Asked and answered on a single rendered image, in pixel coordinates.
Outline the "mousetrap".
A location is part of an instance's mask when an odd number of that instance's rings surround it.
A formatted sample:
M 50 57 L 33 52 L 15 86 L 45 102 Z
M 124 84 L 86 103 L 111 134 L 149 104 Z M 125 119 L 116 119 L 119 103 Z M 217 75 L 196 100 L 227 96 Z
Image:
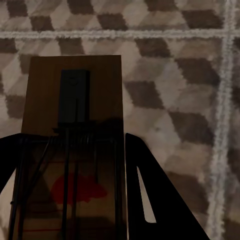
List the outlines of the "mousetrap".
M 121 55 L 31 56 L 7 240 L 127 240 Z

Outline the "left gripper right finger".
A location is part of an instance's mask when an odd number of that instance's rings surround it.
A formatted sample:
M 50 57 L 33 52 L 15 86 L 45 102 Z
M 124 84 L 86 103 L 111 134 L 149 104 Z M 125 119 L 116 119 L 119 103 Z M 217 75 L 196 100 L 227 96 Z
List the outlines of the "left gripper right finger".
M 139 168 L 156 223 L 145 220 Z M 125 135 L 129 240 L 210 240 L 145 142 Z

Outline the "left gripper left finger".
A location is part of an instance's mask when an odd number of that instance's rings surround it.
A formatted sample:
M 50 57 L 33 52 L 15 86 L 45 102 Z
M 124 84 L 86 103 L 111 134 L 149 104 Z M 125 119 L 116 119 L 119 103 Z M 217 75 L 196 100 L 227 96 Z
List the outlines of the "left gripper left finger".
M 0 193 L 19 164 L 21 133 L 0 138 Z

